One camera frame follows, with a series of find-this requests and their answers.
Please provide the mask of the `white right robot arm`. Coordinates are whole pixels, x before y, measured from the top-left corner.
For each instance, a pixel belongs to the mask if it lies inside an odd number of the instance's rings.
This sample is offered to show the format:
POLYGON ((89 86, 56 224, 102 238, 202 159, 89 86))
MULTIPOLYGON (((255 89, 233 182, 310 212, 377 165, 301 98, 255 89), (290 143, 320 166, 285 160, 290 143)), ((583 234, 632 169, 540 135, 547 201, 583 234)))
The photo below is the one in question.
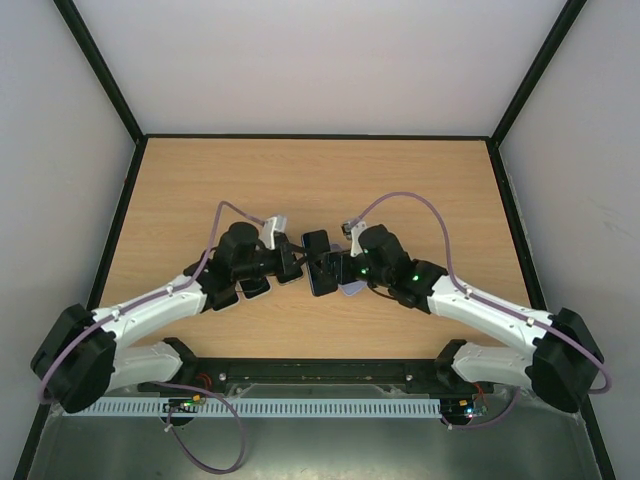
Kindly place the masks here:
POLYGON ((360 223, 351 240, 348 250, 316 248, 322 278, 335 286, 362 281, 383 287, 406 308, 459 321, 500 341, 498 347, 451 342, 436 367, 443 389, 455 392, 476 382, 511 385, 563 412, 580 410, 604 357, 577 312, 551 313, 490 295, 437 264, 411 258, 382 225, 360 223))

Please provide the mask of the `lilac phone case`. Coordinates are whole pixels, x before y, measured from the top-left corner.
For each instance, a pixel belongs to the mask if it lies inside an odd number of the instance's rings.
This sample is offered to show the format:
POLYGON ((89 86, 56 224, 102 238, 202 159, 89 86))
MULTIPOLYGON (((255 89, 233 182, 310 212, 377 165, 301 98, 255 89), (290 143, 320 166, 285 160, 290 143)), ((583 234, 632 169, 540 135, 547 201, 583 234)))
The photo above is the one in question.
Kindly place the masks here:
MULTIPOLYGON (((331 244, 331 251, 338 252, 342 250, 342 246, 337 243, 331 244)), ((364 281, 355 281, 348 284, 339 285, 339 291, 347 297, 354 296, 364 290, 367 284, 364 281)))

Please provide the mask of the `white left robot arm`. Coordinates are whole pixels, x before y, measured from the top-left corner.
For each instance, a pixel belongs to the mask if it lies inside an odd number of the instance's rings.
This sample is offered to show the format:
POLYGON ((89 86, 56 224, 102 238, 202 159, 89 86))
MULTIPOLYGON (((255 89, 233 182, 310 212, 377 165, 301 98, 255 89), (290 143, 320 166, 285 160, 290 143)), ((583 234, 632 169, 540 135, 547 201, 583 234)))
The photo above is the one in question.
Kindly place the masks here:
POLYGON ((271 278, 279 284, 300 279, 299 249, 289 242, 286 223, 282 215, 260 228, 236 222, 217 246, 166 285, 110 307, 67 307, 31 360, 41 381, 40 401, 76 413, 112 390, 191 373, 191 352, 179 341, 151 347, 138 341, 177 320, 262 296, 270 291, 271 278))

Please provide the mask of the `black phone blue edge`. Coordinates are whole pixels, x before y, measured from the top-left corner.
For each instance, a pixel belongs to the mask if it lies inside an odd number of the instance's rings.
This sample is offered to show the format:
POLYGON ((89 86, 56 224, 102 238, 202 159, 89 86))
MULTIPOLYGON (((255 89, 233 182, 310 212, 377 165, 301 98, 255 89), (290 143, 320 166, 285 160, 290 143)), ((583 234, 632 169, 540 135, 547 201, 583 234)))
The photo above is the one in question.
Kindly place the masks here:
POLYGON ((301 236, 301 242, 307 257, 306 267, 312 295, 321 297, 335 292, 338 284, 329 269, 328 254, 331 252, 331 245, 327 231, 306 232, 301 236))

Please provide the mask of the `black phone purple edge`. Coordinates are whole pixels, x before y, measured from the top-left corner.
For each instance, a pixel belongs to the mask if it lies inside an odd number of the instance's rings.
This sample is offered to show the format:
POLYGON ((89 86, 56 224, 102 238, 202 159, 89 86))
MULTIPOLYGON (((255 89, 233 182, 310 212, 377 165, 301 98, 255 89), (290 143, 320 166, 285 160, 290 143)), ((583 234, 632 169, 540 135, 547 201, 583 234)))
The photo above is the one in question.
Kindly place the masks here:
POLYGON ((231 293, 226 294, 216 294, 210 300, 211 309, 213 311, 219 312, 224 309, 227 309, 239 302, 238 294, 233 291, 231 293))

